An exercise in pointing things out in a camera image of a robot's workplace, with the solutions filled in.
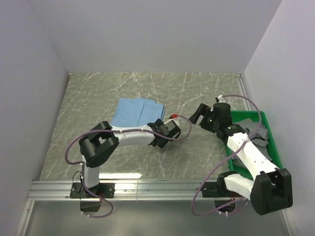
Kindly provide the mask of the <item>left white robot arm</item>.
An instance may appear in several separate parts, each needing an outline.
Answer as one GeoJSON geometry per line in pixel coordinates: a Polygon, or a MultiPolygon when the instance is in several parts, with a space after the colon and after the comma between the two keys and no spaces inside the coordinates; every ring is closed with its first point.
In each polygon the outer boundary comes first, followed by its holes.
{"type": "Polygon", "coordinates": [[[85,162],[84,184],[81,190],[88,198],[98,194],[100,166],[109,159],[116,148],[132,145],[162,148],[169,142],[164,137],[177,139],[181,134],[180,122],[177,118],[165,122],[157,119],[153,123],[139,127],[116,127],[103,121],[93,130],[105,132],[89,134],[79,140],[80,152],[85,162]]]}

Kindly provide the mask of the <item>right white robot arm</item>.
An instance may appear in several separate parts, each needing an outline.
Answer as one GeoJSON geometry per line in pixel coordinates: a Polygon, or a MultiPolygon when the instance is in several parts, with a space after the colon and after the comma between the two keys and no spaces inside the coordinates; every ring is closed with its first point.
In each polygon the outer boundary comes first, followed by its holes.
{"type": "Polygon", "coordinates": [[[216,103],[209,107],[202,103],[189,119],[196,124],[200,116],[203,117],[200,127],[215,133],[227,148],[237,154],[252,177],[248,179],[236,171],[219,174],[216,184],[202,184],[204,197],[214,194],[228,197],[237,193],[250,200],[259,215],[292,207],[290,172],[270,162],[252,143],[248,133],[239,124],[233,123],[229,104],[216,103]]]}

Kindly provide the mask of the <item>light blue long sleeve shirt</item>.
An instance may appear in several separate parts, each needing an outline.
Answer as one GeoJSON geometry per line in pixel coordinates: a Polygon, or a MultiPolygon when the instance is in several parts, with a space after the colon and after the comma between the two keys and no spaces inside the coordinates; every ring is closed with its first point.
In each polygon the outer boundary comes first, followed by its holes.
{"type": "Polygon", "coordinates": [[[163,119],[165,106],[145,98],[120,98],[110,122],[115,127],[138,127],[163,119]]]}

